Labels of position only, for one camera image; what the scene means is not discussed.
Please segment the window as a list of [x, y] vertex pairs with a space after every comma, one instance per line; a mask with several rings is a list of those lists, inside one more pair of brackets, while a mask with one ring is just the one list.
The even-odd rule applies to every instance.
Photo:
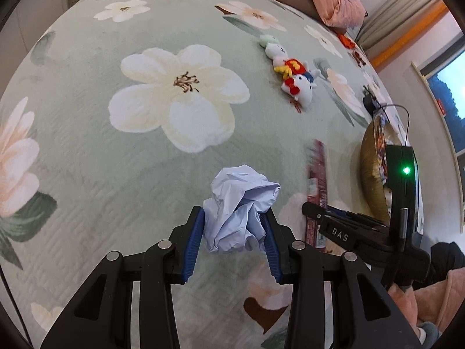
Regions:
[[464, 195], [464, 36], [414, 69], [430, 89], [453, 143]]

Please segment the pile of trash in tray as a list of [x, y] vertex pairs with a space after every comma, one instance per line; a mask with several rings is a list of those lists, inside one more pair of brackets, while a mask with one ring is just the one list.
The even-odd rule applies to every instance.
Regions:
[[388, 167], [387, 167], [387, 157], [386, 157], [386, 146], [390, 144], [386, 137], [386, 125], [387, 119], [379, 114], [375, 118], [375, 148], [378, 156], [378, 168], [381, 177], [384, 199], [387, 204], [387, 207], [391, 207], [392, 204], [392, 191], [387, 186], [388, 182]]

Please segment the beige orange curtain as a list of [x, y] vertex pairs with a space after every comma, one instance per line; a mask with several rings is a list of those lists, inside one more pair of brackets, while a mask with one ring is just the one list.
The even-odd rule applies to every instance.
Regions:
[[356, 42], [380, 69], [448, 13], [443, 0], [386, 0], [363, 24]]

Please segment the red orange cloth item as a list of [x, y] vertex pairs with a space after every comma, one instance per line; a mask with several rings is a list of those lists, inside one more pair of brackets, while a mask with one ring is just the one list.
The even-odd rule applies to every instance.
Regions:
[[354, 50], [356, 48], [356, 43], [351, 40], [349, 37], [346, 35], [343, 35], [341, 33], [337, 34], [338, 40], [340, 40], [341, 44], [348, 50]]

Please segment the black power adapter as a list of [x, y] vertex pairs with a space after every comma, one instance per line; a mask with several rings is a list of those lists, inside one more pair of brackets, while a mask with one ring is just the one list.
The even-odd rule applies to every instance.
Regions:
[[366, 85], [363, 86], [362, 102], [366, 111], [369, 115], [371, 115], [371, 117], [374, 117], [378, 111], [383, 110], [386, 106], [386, 104], [381, 102], [373, 93], [373, 91], [371, 91], [371, 89]]

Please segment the three-ball bear dango plush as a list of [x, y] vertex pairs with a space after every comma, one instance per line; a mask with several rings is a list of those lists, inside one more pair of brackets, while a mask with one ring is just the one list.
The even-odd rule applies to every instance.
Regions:
[[259, 44], [264, 49], [267, 58], [272, 61], [274, 67], [283, 66], [289, 59], [287, 51], [280, 45], [276, 37], [261, 35], [259, 37]]

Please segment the long maroon snack wrapper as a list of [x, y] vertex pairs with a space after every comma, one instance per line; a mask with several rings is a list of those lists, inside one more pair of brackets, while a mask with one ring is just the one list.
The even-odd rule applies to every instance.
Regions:
[[[314, 140], [306, 148], [307, 156], [307, 201], [327, 207], [326, 148], [320, 140]], [[306, 242], [325, 252], [326, 237], [319, 232], [320, 224], [307, 218]]]

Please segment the pale blue paper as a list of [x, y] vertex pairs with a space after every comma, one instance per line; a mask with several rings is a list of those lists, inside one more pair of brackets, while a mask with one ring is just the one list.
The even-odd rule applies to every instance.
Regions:
[[280, 184], [248, 165], [222, 169], [203, 201], [204, 238], [211, 253], [264, 250], [260, 216], [276, 202]]

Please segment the white Hello Kitty plush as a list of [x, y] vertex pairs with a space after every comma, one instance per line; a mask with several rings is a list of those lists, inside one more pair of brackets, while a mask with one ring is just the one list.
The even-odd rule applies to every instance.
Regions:
[[320, 70], [310, 70], [306, 62], [290, 58], [273, 68], [281, 74], [281, 90], [286, 93], [298, 113], [307, 110], [313, 99], [316, 80], [321, 76]]

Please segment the floral green quilted bedspread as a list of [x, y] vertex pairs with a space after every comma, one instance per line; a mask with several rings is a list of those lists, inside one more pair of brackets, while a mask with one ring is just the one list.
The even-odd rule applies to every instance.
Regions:
[[[367, 212], [363, 86], [390, 96], [328, 29], [273, 0], [80, 0], [1, 41], [1, 301], [34, 348], [111, 250], [166, 239], [224, 168], [280, 184], [273, 211], [304, 236], [306, 148], [325, 145], [331, 205]], [[259, 44], [320, 70], [298, 113]]]

